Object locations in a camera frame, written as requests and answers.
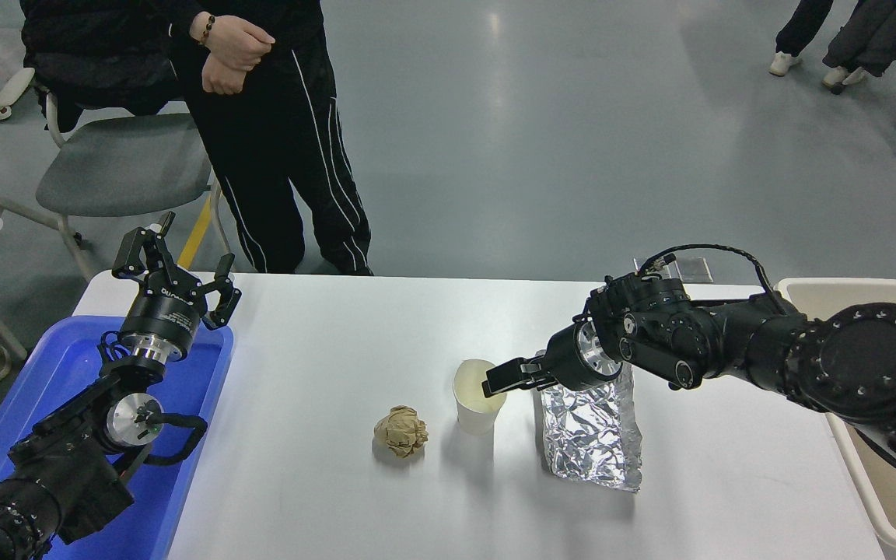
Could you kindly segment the person's left hand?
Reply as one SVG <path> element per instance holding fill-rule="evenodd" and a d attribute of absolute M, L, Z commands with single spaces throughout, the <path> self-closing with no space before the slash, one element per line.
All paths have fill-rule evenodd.
<path fill-rule="evenodd" d="M 204 93 L 220 96 L 234 96 L 244 89 L 248 72 L 241 68 L 231 68 L 209 54 L 201 71 L 201 88 Z"/>

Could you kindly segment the person's right hand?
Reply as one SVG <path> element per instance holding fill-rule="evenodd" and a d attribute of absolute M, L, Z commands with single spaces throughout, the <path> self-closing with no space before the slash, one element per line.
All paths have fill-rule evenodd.
<path fill-rule="evenodd" d="M 276 39 L 267 31 L 238 16 L 215 16 L 205 40 L 207 49 L 221 63 L 239 71 L 252 71 Z"/>

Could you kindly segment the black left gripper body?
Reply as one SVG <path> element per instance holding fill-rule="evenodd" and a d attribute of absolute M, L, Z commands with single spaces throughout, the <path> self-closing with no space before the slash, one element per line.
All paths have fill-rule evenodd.
<path fill-rule="evenodd" d="M 203 296 L 192 292 L 200 280 L 178 280 L 171 284 L 139 281 L 128 315 L 120 329 L 120 343 L 141 348 L 145 339 L 160 340 L 167 353 L 188 353 L 207 307 Z"/>

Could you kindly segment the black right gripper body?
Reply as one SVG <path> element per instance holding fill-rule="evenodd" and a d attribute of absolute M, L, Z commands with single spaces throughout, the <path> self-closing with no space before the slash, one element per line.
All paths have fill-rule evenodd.
<path fill-rule="evenodd" d="M 572 391 L 593 389 L 598 385 L 595 372 L 584 362 L 583 324 L 572 324 L 553 334 L 545 347 L 545 371 L 562 387 Z"/>

